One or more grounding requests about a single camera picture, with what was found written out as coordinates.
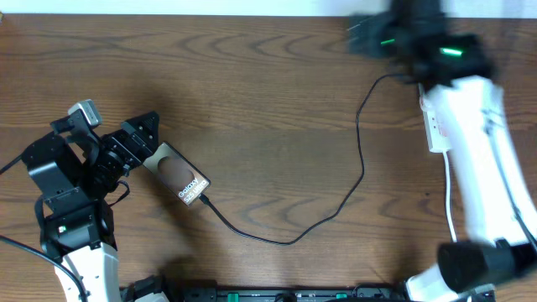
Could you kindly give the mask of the Galaxy smartphone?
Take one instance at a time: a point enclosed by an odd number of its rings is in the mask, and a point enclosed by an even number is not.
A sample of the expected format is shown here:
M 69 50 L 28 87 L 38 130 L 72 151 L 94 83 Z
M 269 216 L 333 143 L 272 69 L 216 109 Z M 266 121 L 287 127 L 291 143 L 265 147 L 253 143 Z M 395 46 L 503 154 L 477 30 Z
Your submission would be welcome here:
M 186 206 L 211 185 L 211 181 L 168 142 L 162 142 L 156 152 L 144 160 L 143 166 Z

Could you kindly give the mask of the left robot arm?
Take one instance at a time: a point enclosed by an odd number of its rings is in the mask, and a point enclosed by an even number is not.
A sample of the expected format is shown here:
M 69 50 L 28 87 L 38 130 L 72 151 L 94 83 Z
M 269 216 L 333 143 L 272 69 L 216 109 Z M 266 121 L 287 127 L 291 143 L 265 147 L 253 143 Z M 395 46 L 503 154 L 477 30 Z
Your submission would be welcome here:
M 113 211 L 106 196 L 157 150 L 159 115 L 148 112 L 97 136 L 77 109 L 22 154 L 41 190 L 35 205 L 40 245 L 69 301 L 119 301 Z

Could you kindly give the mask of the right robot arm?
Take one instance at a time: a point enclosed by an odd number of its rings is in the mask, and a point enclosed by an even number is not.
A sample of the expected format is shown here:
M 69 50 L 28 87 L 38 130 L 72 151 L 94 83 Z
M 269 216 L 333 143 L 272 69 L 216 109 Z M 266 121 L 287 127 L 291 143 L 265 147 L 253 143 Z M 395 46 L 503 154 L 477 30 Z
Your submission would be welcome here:
M 391 58 L 421 92 L 422 110 L 446 135 L 467 239 L 441 244 L 435 264 L 408 278 L 413 301 L 461 301 L 536 270 L 536 209 L 508 129 L 503 89 L 475 34 L 455 34 L 438 1 L 392 1 L 350 17 L 355 54 Z

